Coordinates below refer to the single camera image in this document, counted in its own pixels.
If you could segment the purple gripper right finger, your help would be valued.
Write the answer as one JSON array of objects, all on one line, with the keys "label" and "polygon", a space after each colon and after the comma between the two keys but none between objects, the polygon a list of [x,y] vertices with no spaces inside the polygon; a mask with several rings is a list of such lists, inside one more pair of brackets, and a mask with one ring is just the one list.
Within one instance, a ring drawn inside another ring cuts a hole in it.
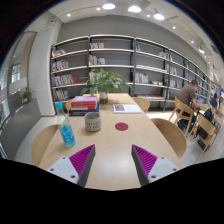
[{"label": "purple gripper right finger", "polygon": [[132,145],[131,155],[141,186],[178,171],[178,168],[165,156],[157,157],[139,146]]}]

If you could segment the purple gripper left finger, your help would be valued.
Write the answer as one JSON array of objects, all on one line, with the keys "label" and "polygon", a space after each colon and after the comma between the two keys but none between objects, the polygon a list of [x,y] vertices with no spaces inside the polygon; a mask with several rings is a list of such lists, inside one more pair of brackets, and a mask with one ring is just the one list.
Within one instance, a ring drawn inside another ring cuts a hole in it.
[{"label": "purple gripper left finger", "polygon": [[62,156],[47,171],[81,187],[86,185],[95,157],[95,145],[90,145],[70,157]]}]

